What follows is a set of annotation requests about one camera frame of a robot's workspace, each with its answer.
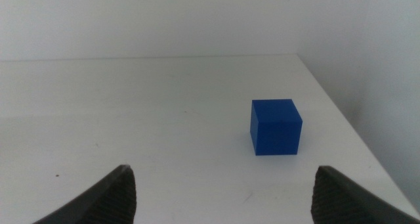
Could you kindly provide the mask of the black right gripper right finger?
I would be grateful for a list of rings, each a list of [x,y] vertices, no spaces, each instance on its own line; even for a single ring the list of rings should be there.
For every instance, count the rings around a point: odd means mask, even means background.
[[[316,224],[419,224],[331,166],[316,172],[310,212]]]

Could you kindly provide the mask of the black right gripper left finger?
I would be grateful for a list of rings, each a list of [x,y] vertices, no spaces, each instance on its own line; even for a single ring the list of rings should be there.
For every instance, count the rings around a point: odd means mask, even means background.
[[[133,224],[137,192],[133,170],[120,165],[91,188],[36,224]]]

